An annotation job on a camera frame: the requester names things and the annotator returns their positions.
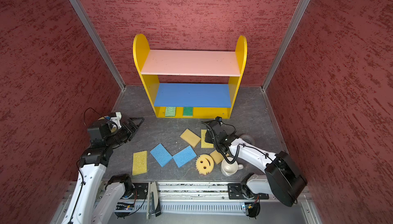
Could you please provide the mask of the blue sponge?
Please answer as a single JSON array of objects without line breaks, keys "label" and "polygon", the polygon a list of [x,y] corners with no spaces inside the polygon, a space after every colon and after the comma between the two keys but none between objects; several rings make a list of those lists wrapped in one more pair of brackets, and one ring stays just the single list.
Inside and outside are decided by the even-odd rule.
[{"label": "blue sponge", "polygon": [[158,144],[155,148],[153,148],[150,151],[150,154],[154,157],[154,159],[161,167],[164,167],[173,159],[173,156],[165,149],[162,144]]},{"label": "blue sponge", "polygon": [[182,166],[193,160],[196,156],[197,155],[194,152],[193,148],[191,146],[188,146],[180,152],[176,153],[173,156],[173,160],[175,161],[177,167],[181,168]]}]

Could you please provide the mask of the green cellulose sponge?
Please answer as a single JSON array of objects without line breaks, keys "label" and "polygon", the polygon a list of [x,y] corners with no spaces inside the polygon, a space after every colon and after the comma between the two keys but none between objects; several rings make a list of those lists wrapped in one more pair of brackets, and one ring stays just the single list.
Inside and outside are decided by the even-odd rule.
[{"label": "green cellulose sponge", "polygon": [[175,116],[176,116],[176,107],[165,108],[165,117],[175,117]]}]

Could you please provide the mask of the tan sponge green scrub back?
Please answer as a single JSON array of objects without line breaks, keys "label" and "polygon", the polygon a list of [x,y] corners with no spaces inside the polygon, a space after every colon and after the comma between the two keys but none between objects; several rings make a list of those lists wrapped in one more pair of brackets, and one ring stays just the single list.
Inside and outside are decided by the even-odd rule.
[{"label": "tan sponge green scrub back", "polygon": [[192,117],[192,116],[193,116],[193,107],[184,107],[183,117]]}]

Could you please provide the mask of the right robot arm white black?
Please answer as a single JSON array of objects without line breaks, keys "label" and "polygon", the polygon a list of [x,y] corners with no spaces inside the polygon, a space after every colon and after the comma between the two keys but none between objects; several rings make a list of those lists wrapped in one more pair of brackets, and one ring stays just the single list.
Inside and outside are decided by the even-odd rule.
[{"label": "right robot arm white black", "polygon": [[262,171],[263,175],[250,173],[243,178],[240,191],[244,198],[253,199],[261,194],[273,195],[287,207],[298,202],[308,181],[288,153],[268,152],[246,142],[236,135],[236,131],[226,133],[222,128],[225,123],[221,117],[202,124],[207,128],[205,141],[213,144],[223,156],[223,169],[236,167],[239,170],[237,160],[241,159]]}]

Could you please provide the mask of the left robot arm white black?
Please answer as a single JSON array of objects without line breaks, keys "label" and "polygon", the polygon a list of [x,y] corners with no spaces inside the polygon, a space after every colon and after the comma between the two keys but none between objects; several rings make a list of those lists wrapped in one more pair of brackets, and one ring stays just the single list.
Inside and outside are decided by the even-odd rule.
[{"label": "left robot arm white black", "polygon": [[99,203],[96,198],[114,149],[130,142],[143,122],[142,117],[122,120],[116,112],[88,126],[91,145],[77,162],[78,180],[62,223],[106,224],[121,199],[136,202],[137,191],[128,174],[111,177]]}]

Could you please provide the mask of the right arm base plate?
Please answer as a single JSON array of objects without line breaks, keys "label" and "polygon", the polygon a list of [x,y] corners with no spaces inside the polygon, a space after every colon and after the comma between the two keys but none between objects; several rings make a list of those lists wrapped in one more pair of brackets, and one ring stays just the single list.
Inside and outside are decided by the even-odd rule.
[{"label": "right arm base plate", "polygon": [[228,185],[229,199],[244,200],[268,200],[269,195],[264,193],[254,194],[250,190],[245,190],[240,183],[229,183]]}]

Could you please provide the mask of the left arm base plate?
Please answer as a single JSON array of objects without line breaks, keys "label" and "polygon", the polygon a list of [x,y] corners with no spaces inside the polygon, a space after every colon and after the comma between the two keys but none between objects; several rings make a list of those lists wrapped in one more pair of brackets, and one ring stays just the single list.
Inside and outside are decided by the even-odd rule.
[{"label": "left arm base plate", "polygon": [[122,199],[144,199],[148,190],[148,183],[125,184],[125,193]]}]

